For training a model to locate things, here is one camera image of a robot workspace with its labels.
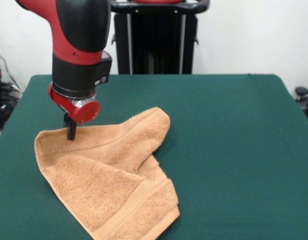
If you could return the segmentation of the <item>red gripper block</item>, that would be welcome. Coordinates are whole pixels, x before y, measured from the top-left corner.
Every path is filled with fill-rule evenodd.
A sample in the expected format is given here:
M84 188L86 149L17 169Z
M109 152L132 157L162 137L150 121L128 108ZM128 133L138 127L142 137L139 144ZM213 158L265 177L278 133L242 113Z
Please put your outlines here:
M83 99L68 98L58 94L50 83L49 97L66 113L64 114L63 128L67 128L67 139L73 141L76 135L77 123L83 124L93 121L99 114L101 106L96 101L96 95Z

